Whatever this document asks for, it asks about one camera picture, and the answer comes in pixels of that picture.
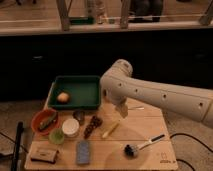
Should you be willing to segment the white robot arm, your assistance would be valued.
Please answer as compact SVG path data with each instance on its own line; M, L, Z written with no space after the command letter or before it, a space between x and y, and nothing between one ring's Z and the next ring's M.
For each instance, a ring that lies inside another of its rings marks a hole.
M120 106L133 98L182 114L213 129L213 90L134 79L133 67L116 60L100 79L107 99Z

